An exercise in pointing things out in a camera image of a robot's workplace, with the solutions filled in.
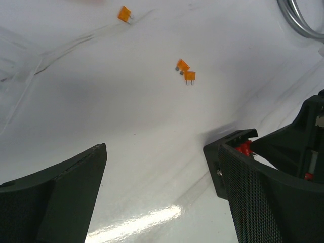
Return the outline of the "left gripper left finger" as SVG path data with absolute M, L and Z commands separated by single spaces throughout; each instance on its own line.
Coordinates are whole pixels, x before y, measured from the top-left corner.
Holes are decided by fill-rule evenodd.
M 85 242 L 106 161 L 97 144 L 1 184 L 1 242 Z

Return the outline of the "black fuse box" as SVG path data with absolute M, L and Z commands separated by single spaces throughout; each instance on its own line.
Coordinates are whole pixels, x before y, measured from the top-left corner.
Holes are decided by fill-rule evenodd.
M 255 137 L 258 137 L 258 132 L 256 129 L 236 130 L 204 146 L 204 155 L 208 164 L 217 197 L 228 200 L 222 179 L 222 172 L 219 166 L 218 149 L 220 145 L 227 144 L 235 149 L 235 147 L 239 146 L 241 143 Z M 255 155 L 256 154 L 253 152 L 253 155 L 250 156 L 250 158 L 254 158 Z

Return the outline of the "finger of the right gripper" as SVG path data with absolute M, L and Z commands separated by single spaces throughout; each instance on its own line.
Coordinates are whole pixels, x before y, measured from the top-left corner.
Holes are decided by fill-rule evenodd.
M 323 180 L 323 95 L 305 100 L 291 124 L 255 140 L 251 149 L 289 175 Z

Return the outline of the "orange fuse pair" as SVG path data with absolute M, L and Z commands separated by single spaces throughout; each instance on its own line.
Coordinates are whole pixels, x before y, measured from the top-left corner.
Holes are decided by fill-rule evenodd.
M 184 79 L 187 85 L 194 85 L 196 72 L 187 71 L 184 73 Z
M 190 69 L 190 66 L 183 60 L 179 59 L 175 70 L 180 73 L 180 75 L 184 75 L 185 72 L 187 72 Z

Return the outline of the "red fuse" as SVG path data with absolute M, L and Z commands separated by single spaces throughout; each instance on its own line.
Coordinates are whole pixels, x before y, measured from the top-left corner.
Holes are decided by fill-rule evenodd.
M 235 147 L 235 149 L 246 156 L 252 156 L 253 151 L 251 150 L 251 143 L 251 140 L 247 140 L 241 143 L 239 146 Z

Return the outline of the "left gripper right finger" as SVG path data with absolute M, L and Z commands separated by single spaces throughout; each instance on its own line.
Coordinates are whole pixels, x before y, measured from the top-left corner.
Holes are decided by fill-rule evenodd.
M 264 165 L 228 145 L 219 166 L 239 242 L 323 242 L 323 185 Z

